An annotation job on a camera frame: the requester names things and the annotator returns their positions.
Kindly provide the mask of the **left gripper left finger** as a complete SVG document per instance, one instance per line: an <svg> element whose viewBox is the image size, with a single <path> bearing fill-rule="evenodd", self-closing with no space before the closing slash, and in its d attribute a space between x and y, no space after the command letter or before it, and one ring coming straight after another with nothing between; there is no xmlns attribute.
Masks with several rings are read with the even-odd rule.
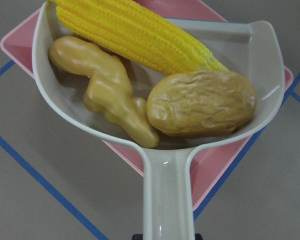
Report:
<svg viewBox="0 0 300 240"><path fill-rule="evenodd" d="M143 240L143 234L141 234L141 233L134 234L131 239L132 240Z"/></svg>

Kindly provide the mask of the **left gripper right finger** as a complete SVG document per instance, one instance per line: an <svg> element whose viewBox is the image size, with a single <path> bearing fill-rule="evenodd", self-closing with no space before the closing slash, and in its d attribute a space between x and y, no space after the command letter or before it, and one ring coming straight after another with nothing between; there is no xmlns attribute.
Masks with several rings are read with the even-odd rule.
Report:
<svg viewBox="0 0 300 240"><path fill-rule="evenodd" d="M200 233L196 233L194 236L195 236L195 240L203 240L203 237L201 236Z"/></svg>

